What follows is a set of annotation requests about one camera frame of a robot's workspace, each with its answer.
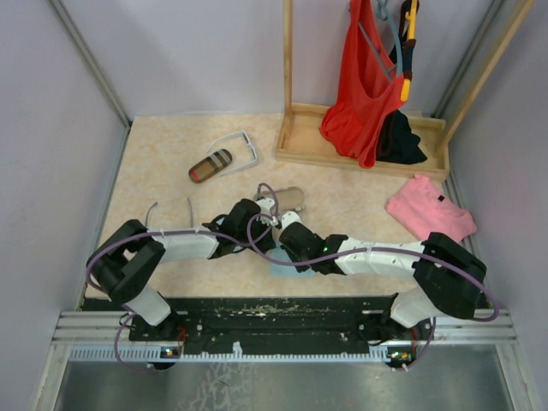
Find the light blue cloth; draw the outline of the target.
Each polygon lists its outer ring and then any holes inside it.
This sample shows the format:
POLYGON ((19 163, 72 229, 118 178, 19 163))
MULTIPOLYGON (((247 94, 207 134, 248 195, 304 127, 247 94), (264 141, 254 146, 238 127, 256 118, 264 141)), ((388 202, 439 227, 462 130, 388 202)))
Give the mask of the light blue cloth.
MULTIPOLYGON (((277 241, 276 247, 269 252, 269 256, 272 259, 291 262, 291 258, 288 253, 282 248, 282 244, 277 241)), ((305 271, 298 271, 295 266, 278 265, 270 263, 270 275, 272 277, 279 278, 306 278, 313 277, 315 275, 312 269, 306 269, 305 271)))

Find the map print glasses case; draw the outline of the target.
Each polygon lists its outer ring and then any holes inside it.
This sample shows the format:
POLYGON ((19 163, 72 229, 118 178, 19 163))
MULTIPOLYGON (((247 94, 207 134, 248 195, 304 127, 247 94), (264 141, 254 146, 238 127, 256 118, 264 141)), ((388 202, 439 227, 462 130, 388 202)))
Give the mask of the map print glasses case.
POLYGON ((262 200, 263 198, 271 199, 271 211, 275 211, 273 203, 274 198, 277 198, 277 210, 279 214, 287 211, 299 212, 306 208, 305 194, 301 188, 289 187, 269 190, 262 187, 261 191, 253 196, 254 201, 262 200))

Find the blue-grey sunglasses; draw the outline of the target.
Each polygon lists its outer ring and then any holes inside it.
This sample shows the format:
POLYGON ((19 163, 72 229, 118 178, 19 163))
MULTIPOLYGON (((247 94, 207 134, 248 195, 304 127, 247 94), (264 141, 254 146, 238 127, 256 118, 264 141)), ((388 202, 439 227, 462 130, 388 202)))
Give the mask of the blue-grey sunglasses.
MULTIPOLYGON (((148 227, 150 225, 150 219, 151 219, 152 211, 157 206, 158 206, 158 202, 155 201, 147 209, 147 212, 146 212, 146 215, 145 215, 145 226, 146 227, 148 227)), ((193 208, 192 200, 191 200, 190 197, 187 197, 187 206, 188 206, 189 225, 191 227, 193 227, 195 225, 194 224, 194 208, 193 208)))

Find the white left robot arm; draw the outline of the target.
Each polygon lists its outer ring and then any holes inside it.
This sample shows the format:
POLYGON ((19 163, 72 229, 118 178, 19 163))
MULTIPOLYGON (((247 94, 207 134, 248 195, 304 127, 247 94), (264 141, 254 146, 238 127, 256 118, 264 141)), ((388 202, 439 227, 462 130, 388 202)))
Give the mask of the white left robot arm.
POLYGON ((178 319, 168 302, 148 284, 158 265, 184 259, 219 259, 256 247, 263 253, 275 242, 271 228, 279 206, 272 198, 243 199, 221 220, 193 229, 161 231, 137 219, 124 223, 86 263, 86 276, 109 299, 137 314, 157 338, 173 337, 178 319))

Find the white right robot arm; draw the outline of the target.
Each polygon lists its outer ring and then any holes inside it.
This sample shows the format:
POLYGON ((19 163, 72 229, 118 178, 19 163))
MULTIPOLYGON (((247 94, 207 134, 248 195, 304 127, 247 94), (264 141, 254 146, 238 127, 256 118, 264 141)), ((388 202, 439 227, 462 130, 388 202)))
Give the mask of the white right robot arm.
POLYGON ((453 269, 483 283, 485 264, 442 233, 432 232, 424 241, 388 244, 347 235, 322 238, 303 223, 293 222, 283 226, 279 241, 290 260, 305 270, 414 282, 413 289, 396 294, 382 318, 384 332, 395 339, 405 337, 420 321, 441 314, 473 319, 481 300, 481 290, 453 269))

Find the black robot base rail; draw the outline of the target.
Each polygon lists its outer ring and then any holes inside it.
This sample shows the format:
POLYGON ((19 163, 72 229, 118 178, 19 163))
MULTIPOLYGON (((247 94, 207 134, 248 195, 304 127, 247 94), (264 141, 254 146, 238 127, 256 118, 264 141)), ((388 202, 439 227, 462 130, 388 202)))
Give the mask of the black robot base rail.
POLYGON ((73 326, 78 341, 111 340, 123 360, 390 361, 413 359, 417 343, 474 337, 471 320, 436 316, 407 329, 388 316, 390 297, 181 298, 165 324, 149 325, 113 303, 87 300, 73 326))

